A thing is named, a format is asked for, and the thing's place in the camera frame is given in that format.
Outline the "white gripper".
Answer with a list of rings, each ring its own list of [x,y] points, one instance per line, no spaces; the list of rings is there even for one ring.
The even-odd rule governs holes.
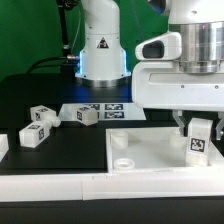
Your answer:
[[[186,74],[173,62],[140,62],[132,75],[132,100],[141,108],[170,109],[182,136],[182,110],[218,112],[216,139],[224,129],[224,73]]]

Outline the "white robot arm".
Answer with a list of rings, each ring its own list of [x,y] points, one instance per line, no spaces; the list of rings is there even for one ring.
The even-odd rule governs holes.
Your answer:
[[[219,115],[224,129],[224,0],[147,0],[168,17],[168,31],[137,45],[139,63],[127,70],[120,45],[120,13],[113,0],[81,0],[85,46],[76,77],[109,87],[130,77],[132,100],[142,108],[171,109],[180,127],[184,110]]]

